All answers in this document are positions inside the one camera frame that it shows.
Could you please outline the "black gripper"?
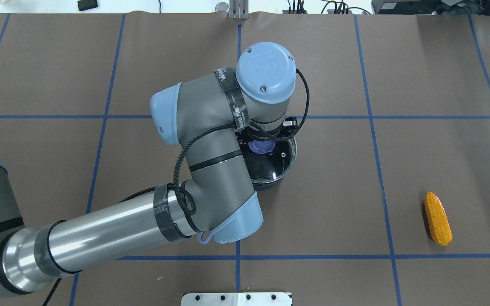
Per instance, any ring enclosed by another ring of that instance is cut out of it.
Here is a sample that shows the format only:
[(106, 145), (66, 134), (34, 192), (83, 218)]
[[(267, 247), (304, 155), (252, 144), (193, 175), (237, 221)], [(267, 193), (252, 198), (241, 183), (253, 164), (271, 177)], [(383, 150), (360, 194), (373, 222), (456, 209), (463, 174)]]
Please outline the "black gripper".
[(286, 141), (295, 136), (298, 130), (298, 119), (292, 116), (284, 118), (274, 130), (267, 130), (267, 124), (251, 121), (249, 127), (236, 132), (236, 137), (242, 142)]

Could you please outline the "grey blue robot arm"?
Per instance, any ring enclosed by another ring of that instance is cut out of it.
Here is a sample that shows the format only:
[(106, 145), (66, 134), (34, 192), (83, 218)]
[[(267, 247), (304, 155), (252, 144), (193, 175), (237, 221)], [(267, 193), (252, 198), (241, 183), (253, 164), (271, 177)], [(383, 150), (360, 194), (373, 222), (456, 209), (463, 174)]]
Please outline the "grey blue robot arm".
[(226, 244), (255, 233), (264, 216), (248, 155), (272, 155), (294, 140), (303, 122), (286, 113), (298, 81), (294, 55), (261, 41), (234, 67), (155, 93), (152, 122), (162, 141), (179, 147), (171, 180), (41, 228), (25, 226), (0, 157), (0, 298), (194, 235)]

